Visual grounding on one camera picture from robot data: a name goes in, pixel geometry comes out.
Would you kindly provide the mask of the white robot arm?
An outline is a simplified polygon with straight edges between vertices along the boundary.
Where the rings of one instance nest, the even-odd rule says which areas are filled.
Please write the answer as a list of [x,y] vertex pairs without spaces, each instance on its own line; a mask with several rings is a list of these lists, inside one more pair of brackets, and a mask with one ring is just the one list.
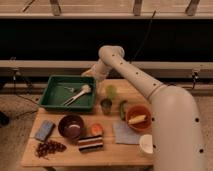
[[194,97],[168,86],[124,60],[121,46],[104,45],[99,60],[86,73],[104,80],[116,70],[151,104],[154,171],[205,171],[200,112]]

